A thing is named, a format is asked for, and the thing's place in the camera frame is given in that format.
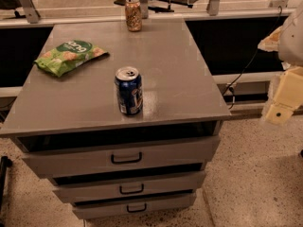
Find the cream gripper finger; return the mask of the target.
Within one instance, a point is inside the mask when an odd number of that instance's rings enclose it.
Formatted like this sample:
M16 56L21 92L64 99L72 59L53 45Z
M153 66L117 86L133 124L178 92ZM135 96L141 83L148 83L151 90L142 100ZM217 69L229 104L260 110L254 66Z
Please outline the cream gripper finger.
M281 27L276 28L270 35L259 42L258 49L266 52L278 51L280 33Z
M270 84L269 100L264 106L264 120L283 125L303 104L303 68L290 67Z

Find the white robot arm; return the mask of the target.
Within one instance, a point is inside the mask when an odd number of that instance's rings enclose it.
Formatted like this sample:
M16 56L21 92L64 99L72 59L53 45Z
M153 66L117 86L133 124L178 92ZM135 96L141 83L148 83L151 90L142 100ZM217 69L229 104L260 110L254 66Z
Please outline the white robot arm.
M278 53L285 71L270 83L262 118L283 125L303 105L303 3L282 26L261 40L258 49Z

